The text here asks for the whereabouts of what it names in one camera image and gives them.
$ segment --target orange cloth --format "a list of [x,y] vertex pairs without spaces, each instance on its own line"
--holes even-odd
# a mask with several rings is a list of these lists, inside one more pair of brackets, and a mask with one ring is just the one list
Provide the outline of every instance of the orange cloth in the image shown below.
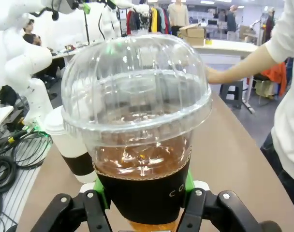
[[284,62],[273,66],[269,70],[265,70],[261,74],[268,77],[270,81],[280,84],[280,96],[285,93],[287,88],[287,70],[286,64]]

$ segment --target red garment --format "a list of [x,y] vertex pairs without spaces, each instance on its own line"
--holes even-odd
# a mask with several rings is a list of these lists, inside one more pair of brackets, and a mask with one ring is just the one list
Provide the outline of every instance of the red garment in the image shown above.
[[129,27],[129,21],[130,21],[131,14],[132,14],[132,11],[129,11],[127,14],[127,35],[131,35],[131,29]]
[[285,93],[287,88],[287,70],[284,62],[273,66],[269,70],[265,70],[261,74],[268,77],[272,82],[280,84],[279,96]]
[[169,34],[169,31],[168,31],[168,18],[167,18],[167,15],[164,13],[164,20],[165,20],[165,34]]

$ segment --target chair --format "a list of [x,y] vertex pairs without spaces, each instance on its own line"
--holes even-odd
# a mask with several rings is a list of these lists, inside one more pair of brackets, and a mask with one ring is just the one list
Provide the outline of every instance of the chair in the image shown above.
[[[234,91],[229,90],[229,88],[231,86],[235,87]],[[234,100],[227,99],[228,94],[233,94],[234,95]],[[235,82],[232,82],[232,83],[221,85],[219,95],[220,95],[221,99],[225,103],[232,104],[237,109],[241,109],[242,108],[242,103],[243,103],[243,81],[235,81]]]

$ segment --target plastic cup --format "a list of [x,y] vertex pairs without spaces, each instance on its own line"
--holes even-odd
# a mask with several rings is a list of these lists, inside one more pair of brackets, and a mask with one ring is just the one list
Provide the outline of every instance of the plastic cup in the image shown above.
[[61,109],[62,106],[47,115],[44,122],[46,133],[51,136],[77,180],[84,184],[94,182],[97,175],[92,158],[81,139],[70,136],[64,129]]

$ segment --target black pole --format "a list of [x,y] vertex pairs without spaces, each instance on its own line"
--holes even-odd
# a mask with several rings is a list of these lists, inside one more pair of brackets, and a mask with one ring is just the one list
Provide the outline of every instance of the black pole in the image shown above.
[[89,31],[88,31],[88,24],[87,24],[87,15],[86,15],[85,12],[84,12],[84,16],[85,16],[85,25],[86,25],[87,41],[88,41],[88,44],[90,45]]

